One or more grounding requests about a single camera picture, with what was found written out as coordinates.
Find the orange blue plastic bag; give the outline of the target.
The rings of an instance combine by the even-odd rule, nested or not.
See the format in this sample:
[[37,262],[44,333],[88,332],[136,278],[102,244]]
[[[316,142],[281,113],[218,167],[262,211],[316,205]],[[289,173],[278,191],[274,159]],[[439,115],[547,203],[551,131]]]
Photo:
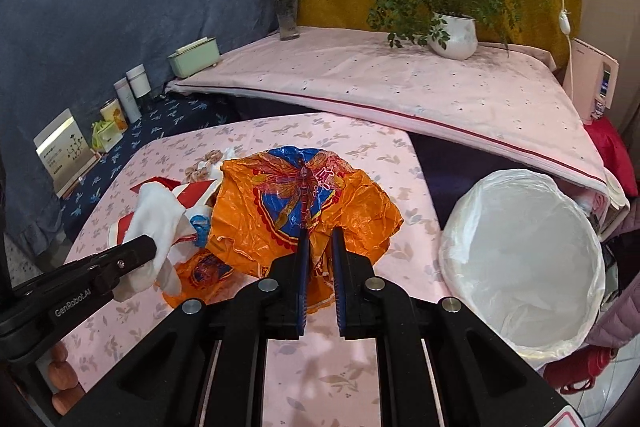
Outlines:
[[235,275],[265,277],[307,229],[307,307],[317,312],[334,299],[332,231],[342,228],[349,251],[377,262],[402,225],[396,205],[367,173],[318,148],[285,146],[224,161],[214,203],[204,246],[176,266],[182,291],[164,298],[168,306],[190,298],[213,303]]

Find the red white paper cup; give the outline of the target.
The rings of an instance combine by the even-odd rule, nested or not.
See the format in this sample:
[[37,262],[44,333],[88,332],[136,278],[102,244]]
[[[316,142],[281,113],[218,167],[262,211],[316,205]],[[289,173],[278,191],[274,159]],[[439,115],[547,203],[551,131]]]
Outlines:
[[[177,197],[178,202],[186,207],[186,224],[181,227],[180,237],[174,244],[192,241],[200,246],[204,245],[204,234],[198,227],[194,227],[194,221],[209,221],[213,212],[214,196],[221,184],[221,179],[196,181],[192,183],[180,184],[176,180],[154,176],[149,180],[135,185],[131,191],[138,195],[140,187],[148,182],[160,182],[169,188]],[[134,211],[130,211],[125,216],[120,217],[111,228],[108,229],[107,245],[110,247],[124,243],[124,236],[129,228]]]

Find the white paper towel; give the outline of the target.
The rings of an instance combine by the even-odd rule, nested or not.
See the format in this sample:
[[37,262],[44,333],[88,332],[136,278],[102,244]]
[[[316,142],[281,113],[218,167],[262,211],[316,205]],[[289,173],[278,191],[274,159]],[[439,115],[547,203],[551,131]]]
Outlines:
[[113,291],[116,301],[122,303],[155,283],[169,296],[181,294],[181,282],[168,254],[175,240],[180,237],[181,227],[186,224],[185,212],[186,207],[160,182],[148,182],[140,187],[137,206],[124,242],[131,242],[143,235],[149,236],[155,245],[155,255],[120,280]]

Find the white lined trash bin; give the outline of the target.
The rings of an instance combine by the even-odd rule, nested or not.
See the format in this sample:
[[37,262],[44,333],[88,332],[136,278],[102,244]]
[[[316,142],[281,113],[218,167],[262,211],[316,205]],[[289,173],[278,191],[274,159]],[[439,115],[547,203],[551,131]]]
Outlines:
[[536,369],[582,347],[605,291],[582,208],[526,169],[488,174],[457,201],[438,263],[449,290]]

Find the pink floral tablecloth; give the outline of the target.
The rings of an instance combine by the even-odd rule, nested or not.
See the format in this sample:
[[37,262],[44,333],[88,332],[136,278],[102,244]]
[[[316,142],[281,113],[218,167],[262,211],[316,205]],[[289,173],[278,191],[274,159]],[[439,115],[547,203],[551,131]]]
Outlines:
[[[333,164],[314,169],[320,187],[333,192],[319,229],[373,227],[384,209],[395,209],[401,226],[375,263],[380,277],[413,297],[437,301],[446,294],[437,251],[440,228],[416,152],[405,132],[331,114],[262,118],[160,138],[126,158],[110,173],[70,257],[80,259],[111,244],[116,221],[137,204],[134,187],[161,176],[183,181],[213,150],[237,158],[281,146],[318,148],[335,154]],[[268,345],[265,410],[267,426],[375,426],[380,421],[378,370],[370,340],[338,335],[333,284],[326,262],[316,266],[305,332],[299,340]]]

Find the white floral card stand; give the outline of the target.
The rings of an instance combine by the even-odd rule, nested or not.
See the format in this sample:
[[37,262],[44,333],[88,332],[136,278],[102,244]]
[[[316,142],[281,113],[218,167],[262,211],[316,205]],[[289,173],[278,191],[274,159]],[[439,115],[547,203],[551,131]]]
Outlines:
[[68,108],[35,136],[34,144],[58,198],[70,191],[99,160]]

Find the green white small box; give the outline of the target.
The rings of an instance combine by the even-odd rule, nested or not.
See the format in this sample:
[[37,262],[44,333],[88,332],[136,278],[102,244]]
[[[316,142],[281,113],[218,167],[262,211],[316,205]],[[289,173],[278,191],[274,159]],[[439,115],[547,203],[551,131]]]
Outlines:
[[114,121],[96,121],[92,124],[91,144],[93,150],[108,153],[120,142],[122,132]]

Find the yellow orange small box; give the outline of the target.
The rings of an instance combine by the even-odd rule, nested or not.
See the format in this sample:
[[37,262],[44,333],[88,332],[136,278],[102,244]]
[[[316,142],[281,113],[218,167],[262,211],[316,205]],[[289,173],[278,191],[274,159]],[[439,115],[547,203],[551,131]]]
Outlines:
[[100,109],[100,113],[103,119],[107,122],[114,122],[117,129],[120,132],[124,132],[128,129],[128,124],[122,106],[120,106],[117,98],[107,101]]

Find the navy floral cloth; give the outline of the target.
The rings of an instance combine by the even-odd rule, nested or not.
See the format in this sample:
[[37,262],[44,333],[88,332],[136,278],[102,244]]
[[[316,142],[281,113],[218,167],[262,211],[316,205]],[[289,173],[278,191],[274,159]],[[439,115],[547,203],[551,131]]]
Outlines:
[[122,139],[82,178],[70,195],[61,200],[62,225],[70,241],[77,239],[90,213],[129,159],[146,144],[218,124],[240,121],[230,95],[181,95],[156,98],[148,113],[130,124]]

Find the pale pink dotted cushion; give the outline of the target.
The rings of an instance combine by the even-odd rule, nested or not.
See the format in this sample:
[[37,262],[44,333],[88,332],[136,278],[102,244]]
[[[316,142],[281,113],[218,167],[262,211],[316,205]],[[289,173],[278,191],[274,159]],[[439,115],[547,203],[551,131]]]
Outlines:
[[392,49],[380,32],[304,27],[222,54],[167,85],[295,104],[434,136],[500,155],[608,200],[603,160],[553,74],[532,46],[481,44],[465,61],[430,49]]

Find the pink puffer jacket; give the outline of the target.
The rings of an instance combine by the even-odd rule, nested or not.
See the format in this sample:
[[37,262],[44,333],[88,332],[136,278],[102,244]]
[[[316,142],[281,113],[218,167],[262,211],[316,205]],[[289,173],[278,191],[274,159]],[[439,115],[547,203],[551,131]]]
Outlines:
[[617,268],[617,291],[594,323],[588,345],[620,349],[639,334],[639,199],[605,243]]

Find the white cosmetic jar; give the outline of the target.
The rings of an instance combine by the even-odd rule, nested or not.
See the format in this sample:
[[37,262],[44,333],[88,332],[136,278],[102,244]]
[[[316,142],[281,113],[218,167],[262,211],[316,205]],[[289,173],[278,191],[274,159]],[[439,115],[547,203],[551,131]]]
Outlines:
[[144,98],[151,93],[151,85],[143,64],[129,69],[126,77],[135,98]]

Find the green tissue box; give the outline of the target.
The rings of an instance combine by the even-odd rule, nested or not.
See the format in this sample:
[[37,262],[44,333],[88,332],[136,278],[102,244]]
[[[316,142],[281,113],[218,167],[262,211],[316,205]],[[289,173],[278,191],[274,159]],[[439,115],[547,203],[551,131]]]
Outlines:
[[220,61],[220,52],[215,37],[205,37],[176,49],[168,56],[169,65],[179,79],[188,78],[197,72],[215,66]]

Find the red cushion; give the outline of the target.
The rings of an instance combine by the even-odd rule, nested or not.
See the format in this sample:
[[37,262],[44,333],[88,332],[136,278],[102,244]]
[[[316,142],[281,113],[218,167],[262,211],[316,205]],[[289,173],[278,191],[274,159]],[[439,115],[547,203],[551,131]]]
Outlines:
[[620,182],[626,196],[639,195],[636,174],[622,137],[605,116],[584,124],[591,141],[598,150],[604,167]]

